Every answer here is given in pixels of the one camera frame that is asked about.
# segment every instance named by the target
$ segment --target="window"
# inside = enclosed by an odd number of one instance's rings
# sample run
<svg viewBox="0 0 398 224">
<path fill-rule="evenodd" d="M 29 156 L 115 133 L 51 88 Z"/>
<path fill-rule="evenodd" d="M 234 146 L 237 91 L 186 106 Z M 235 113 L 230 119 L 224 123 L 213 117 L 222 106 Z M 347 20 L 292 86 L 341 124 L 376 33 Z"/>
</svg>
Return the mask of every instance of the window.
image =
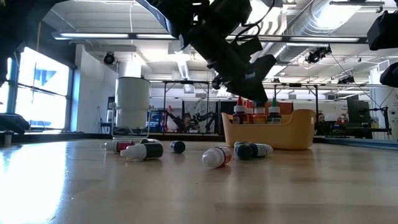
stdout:
<svg viewBox="0 0 398 224">
<path fill-rule="evenodd" d="M 33 128 L 65 127 L 69 68 L 29 48 L 21 54 L 16 113 Z"/>
<path fill-rule="evenodd" d="M 7 80 L 10 79 L 10 69 L 11 69 L 11 58 L 7 60 Z M 7 111 L 7 104 L 8 104 L 8 82 L 5 82 L 2 87 L 0 88 L 0 113 L 5 113 Z"/>
</svg>

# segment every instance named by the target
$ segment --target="beige plastic basket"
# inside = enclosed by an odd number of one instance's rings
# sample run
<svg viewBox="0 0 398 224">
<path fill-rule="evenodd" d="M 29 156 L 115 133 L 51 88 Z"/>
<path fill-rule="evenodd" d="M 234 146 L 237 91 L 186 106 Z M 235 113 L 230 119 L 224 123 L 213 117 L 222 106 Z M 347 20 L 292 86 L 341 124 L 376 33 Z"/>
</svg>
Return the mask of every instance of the beige plastic basket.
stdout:
<svg viewBox="0 0 398 224">
<path fill-rule="evenodd" d="M 315 124 L 312 110 L 295 110 L 292 115 L 283 115 L 282 124 L 231 124 L 231 115 L 221 115 L 229 146 L 236 141 L 264 143 L 286 150 L 304 150 L 312 145 Z"/>
</svg>

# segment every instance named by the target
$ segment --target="ceiling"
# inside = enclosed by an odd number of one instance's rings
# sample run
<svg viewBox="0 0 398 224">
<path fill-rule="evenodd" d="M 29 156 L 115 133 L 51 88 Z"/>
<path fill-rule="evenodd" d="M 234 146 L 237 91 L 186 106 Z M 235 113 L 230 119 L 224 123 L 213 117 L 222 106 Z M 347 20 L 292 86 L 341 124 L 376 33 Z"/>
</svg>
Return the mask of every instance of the ceiling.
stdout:
<svg viewBox="0 0 398 224">
<path fill-rule="evenodd" d="M 287 7 L 287 22 L 295 17 L 310 0 L 296 0 L 296 7 Z M 393 0 L 387 0 L 385 9 L 393 9 Z M 351 17 L 347 23 L 334 31 L 333 35 L 365 36 L 374 20 L 380 16 L 376 14 L 376 8 L 363 7 Z M 139 4 L 105 4 L 92 1 L 66 1 L 53 7 L 46 15 L 44 21 L 52 27 L 63 32 L 135 32 L 135 33 L 165 33 L 165 30 Z M 142 72 L 145 75 L 155 77 L 157 74 L 171 74 L 178 70 L 177 63 L 169 55 L 169 43 L 166 40 L 96 40 L 87 45 L 87 49 L 95 46 L 130 46 L 137 47 L 146 61 Z M 350 70 L 354 68 L 354 76 L 357 82 L 367 82 L 369 68 L 376 62 L 390 57 L 392 62 L 398 58 L 398 50 L 379 50 L 372 52 L 367 45 L 332 44 L 333 55 L 340 65 Z M 102 57 L 105 51 L 94 51 Z M 119 58 L 129 58 L 128 50 L 115 52 Z M 277 75 L 282 82 L 327 82 L 331 77 L 341 74 L 341 67 L 336 60 L 327 56 L 321 63 L 312 65 L 303 62 L 304 56 L 283 70 L 283 76 Z M 191 57 L 187 62 L 190 70 L 207 70 L 206 62 L 199 55 Z"/>
</svg>

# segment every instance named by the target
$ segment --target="table surface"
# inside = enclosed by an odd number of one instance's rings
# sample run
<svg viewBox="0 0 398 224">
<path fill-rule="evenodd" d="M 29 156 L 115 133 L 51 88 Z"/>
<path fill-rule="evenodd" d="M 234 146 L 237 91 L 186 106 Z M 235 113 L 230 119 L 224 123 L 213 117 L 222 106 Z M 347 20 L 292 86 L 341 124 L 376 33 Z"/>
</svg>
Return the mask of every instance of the table surface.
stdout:
<svg viewBox="0 0 398 224">
<path fill-rule="evenodd" d="M 217 142 L 127 161 L 100 140 L 0 149 L 0 223 L 396 223 L 398 152 L 314 144 L 207 169 Z"/>
</svg>

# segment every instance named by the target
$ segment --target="bottle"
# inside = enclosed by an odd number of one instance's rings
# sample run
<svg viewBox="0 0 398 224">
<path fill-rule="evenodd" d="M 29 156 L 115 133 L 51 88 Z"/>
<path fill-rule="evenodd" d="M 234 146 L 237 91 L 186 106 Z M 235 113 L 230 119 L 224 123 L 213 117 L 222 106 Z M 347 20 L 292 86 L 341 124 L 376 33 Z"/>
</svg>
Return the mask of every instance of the bottle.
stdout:
<svg viewBox="0 0 398 224">
<path fill-rule="evenodd" d="M 104 143 L 101 148 L 106 149 L 107 152 L 120 153 L 129 146 L 135 145 L 133 140 L 113 140 Z"/>
<path fill-rule="evenodd" d="M 159 159 L 163 156 L 163 146 L 160 143 L 136 144 L 121 151 L 120 156 L 140 161 Z"/>
<path fill-rule="evenodd" d="M 267 144 L 258 144 L 258 143 L 251 143 L 251 142 L 246 142 L 246 141 L 237 141 L 234 144 L 235 154 L 236 154 L 236 150 L 238 149 L 237 148 L 238 145 L 249 146 L 252 149 L 253 157 L 265 157 L 265 156 L 270 155 L 274 151 L 274 149 Z"/>
<path fill-rule="evenodd" d="M 246 113 L 248 114 L 248 124 L 253 123 L 253 101 L 246 103 Z"/>
<path fill-rule="evenodd" d="M 160 143 L 160 141 L 157 140 L 157 139 L 143 139 L 143 140 L 141 140 L 140 144 L 144 144 L 144 143 Z"/>
<path fill-rule="evenodd" d="M 282 124 L 282 116 L 279 114 L 280 110 L 276 102 L 276 98 L 272 100 L 271 107 L 268 109 L 268 123 L 269 124 Z"/>
<path fill-rule="evenodd" d="M 274 149 L 267 144 L 249 144 L 251 149 L 253 150 L 253 157 L 266 157 L 271 155 Z"/>
<path fill-rule="evenodd" d="M 231 161 L 232 154 L 228 147 L 219 146 L 208 149 L 201 157 L 202 163 L 209 168 L 220 168 Z"/>
<path fill-rule="evenodd" d="M 236 106 L 234 106 L 234 115 L 232 118 L 233 124 L 247 124 L 248 116 L 246 115 L 245 110 L 242 98 L 239 97 Z"/>
<path fill-rule="evenodd" d="M 175 153 L 181 154 L 185 151 L 185 143 L 181 141 L 174 141 L 170 144 L 170 147 Z"/>
<path fill-rule="evenodd" d="M 250 160 L 253 156 L 253 150 L 248 144 L 237 144 L 234 151 L 235 156 L 241 160 Z"/>
<path fill-rule="evenodd" d="M 256 108 L 254 109 L 253 124 L 265 124 L 267 123 L 266 109 L 262 103 L 256 102 Z"/>
</svg>

